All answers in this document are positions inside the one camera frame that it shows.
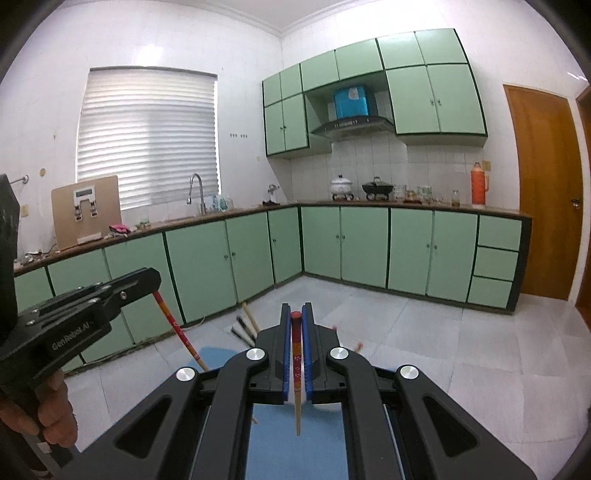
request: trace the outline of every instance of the ceiling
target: ceiling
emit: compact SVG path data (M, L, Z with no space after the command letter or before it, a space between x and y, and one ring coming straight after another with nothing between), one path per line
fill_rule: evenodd
M66 0L62 8L100 0ZM345 9L355 0L158 0L203 8L246 21L282 36L310 17Z

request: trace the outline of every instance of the green cabinet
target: green cabinet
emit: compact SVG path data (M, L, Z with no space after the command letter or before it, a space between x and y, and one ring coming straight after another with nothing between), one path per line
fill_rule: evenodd
M511 287L509 281L473 277L468 303L506 309Z
M380 37L378 45L386 70L425 63L414 32Z
M301 93L301 73L299 63L288 69L282 70L279 72L279 76L281 79L282 99Z
M275 282L280 283L301 272L298 213L297 208L287 208L268 215Z
M300 63L304 91L339 80L335 51L330 50Z
M264 106L281 100L281 79L279 73L262 81L262 94Z
M478 226L478 245L519 250L521 220L481 215Z
M265 212L226 220L238 301L273 285L269 227Z
M49 265L49 274L56 295L87 287L111 279L102 250L94 250L77 257ZM133 345L123 315L111 322L111 332L88 347L82 356L87 362L119 352Z
M340 278L339 207L302 207L301 229L305 271Z
M434 63L467 63L466 55L453 28L415 32L427 65Z
M335 57L340 80L383 69L375 38L337 48Z
M18 311L32 307L53 297L45 268L38 268L14 279Z
M265 107L265 137L267 155L308 147L303 95Z
M486 134L484 116L467 64L427 66L441 133Z
M283 129L283 106L281 102L266 106L265 139L267 140L267 155L285 151Z
M224 221L181 228L165 235L187 322L236 304Z
M397 134L439 132L427 69L406 67L386 72Z
M388 209L343 207L340 211L340 227L342 279L385 287L388 268Z
M283 105L285 150L306 148L308 146L308 132L306 130L304 96L296 95L287 100L283 100L281 103Z
M391 209L388 288L425 295L431 257L431 210Z
M155 268L162 279L160 294L177 323L182 323L162 234L150 235L105 248L109 271L113 278L140 268ZM139 299L123 308L125 320L134 341L158 336L170 330L170 325L152 295Z
M465 302L472 277L478 216L435 212L427 295Z

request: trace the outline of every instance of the tiled floor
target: tiled floor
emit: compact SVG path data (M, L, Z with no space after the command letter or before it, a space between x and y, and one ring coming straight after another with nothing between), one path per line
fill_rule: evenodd
M476 420L551 479L587 428L591 334L568 303L521 296L513 316L462 310L301 277L251 304L260 327L281 303L312 302L317 323L342 345L363 342L374 365L422 369ZM197 349L243 345L228 333L235 313L186 330ZM190 360L176 337L67 380L84 449Z

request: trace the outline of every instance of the window blind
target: window blind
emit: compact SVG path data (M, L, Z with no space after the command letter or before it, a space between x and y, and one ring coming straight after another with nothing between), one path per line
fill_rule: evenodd
M214 76L165 69L90 71L78 130L77 181L117 175L125 210L186 199L195 172L205 195L218 193Z

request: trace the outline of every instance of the blue mat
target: blue mat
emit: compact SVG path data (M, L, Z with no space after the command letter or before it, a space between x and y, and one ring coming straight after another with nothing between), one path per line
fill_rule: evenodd
M205 347L199 355L218 368L236 352ZM192 360L190 367L197 368ZM301 436L296 436L293 405L255 405L246 480L342 480L348 478L343 418L339 411L302 405Z

